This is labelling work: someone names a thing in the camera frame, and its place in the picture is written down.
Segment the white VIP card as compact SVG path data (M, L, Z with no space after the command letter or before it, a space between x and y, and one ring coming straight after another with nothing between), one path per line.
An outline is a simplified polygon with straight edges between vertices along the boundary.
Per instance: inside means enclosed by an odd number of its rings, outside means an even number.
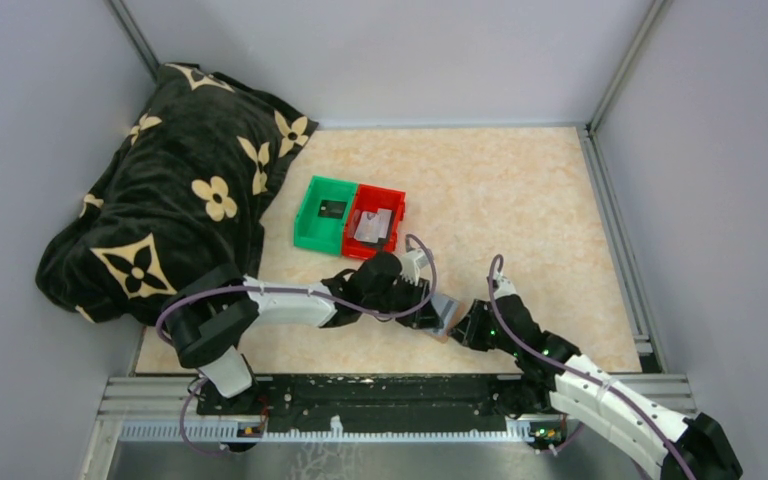
M352 238L356 241L375 242L379 239L370 224L370 218L375 214L371 211L362 211L359 215Z

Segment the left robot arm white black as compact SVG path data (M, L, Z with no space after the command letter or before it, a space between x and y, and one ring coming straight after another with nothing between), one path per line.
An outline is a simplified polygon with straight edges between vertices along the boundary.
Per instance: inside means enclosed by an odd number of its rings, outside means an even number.
M401 256L378 252L356 269L308 285L289 285L243 276L226 264L167 301L156 329L174 347L182 367L197 370L224 405L245 414L260 399L251 367L238 351L250 327L338 328L371 315L439 333L457 303L438 292L435 279L422 277L423 268L434 266L421 249Z

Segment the silver credit card black stripe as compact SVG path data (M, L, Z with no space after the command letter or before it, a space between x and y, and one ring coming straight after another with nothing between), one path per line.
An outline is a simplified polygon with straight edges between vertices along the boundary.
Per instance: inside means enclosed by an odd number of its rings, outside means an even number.
M392 211L379 208L370 218L370 224L374 228L376 235L383 238L388 235L392 220Z

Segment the brown leather card holder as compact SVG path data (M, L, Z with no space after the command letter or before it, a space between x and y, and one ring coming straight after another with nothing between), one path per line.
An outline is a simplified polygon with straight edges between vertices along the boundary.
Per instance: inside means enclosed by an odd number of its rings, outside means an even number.
M429 302L436 314L436 320L429 326L421 328L424 333L437 339L446 340L453 321L456 319L462 303L447 294L435 293Z

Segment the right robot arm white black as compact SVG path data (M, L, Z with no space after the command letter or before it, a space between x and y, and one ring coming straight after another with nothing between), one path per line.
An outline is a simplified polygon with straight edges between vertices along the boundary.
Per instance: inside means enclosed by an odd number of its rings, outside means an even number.
M671 410L623 384L580 349L532 318L517 294L476 300L450 331L477 351L510 354L523 393L510 413L554 410L578 419L625 453L651 479L739 479L744 470L718 421Z

